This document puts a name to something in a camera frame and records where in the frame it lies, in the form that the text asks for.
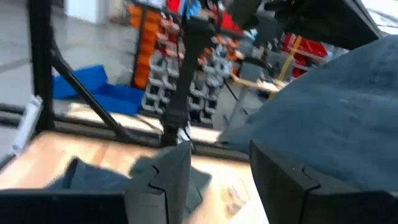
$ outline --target floor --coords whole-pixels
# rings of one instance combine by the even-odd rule
[[[0,102],[25,105],[32,93],[29,63],[29,33],[26,10],[22,6],[0,0]],[[103,64],[110,83],[127,83],[131,67],[136,31],[111,24],[96,26],[60,14],[52,16],[55,36],[63,56],[72,68]],[[238,93],[239,87],[233,86]],[[66,112],[68,101],[55,101],[56,113]],[[248,97],[245,107],[258,108],[261,102]],[[234,99],[228,91],[220,96],[219,113],[214,115],[214,127],[226,128],[224,114],[231,112]],[[244,115],[234,121],[238,125]],[[10,131],[2,131],[1,139],[13,138]]]

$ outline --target wooden table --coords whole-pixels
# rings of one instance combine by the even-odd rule
[[[74,156],[89,164],[127,175],[137,158],[151,156],[155,152],[154,149],[135,145],[42,133],[20,158],[4,168],[0,174],[0,189],[42,188],[61,175]],[[227,206],[232,201],[226,189],[230,185],[243,183],[250,197],[258,197],[249,164],[193,156],[192,165],[213,178],[202,205],[186,223],[228,223],[232,214]]]

